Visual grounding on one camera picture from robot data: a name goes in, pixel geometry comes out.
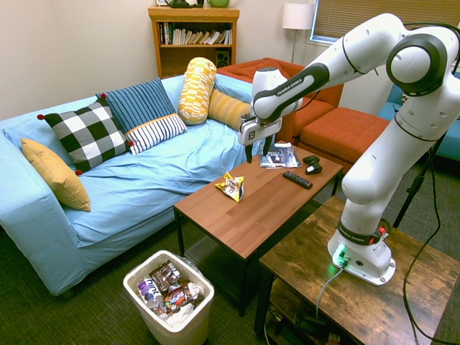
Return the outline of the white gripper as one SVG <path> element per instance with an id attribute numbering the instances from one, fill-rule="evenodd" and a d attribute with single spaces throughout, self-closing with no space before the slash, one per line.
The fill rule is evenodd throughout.
<path id="1" fill-rule="evenodd" d="M 247 163 L 252 163 L 253 143 L 264 139 L 262 155 L 266 156 L 272 145 L 274 134 L 278 133 L 282 127 L 282 119 L 279 118 L 269 124 L 262 124 L 259 118 L 251 114 L 245 114 L 240 117 L 239 143 L 245 146 Z"/>

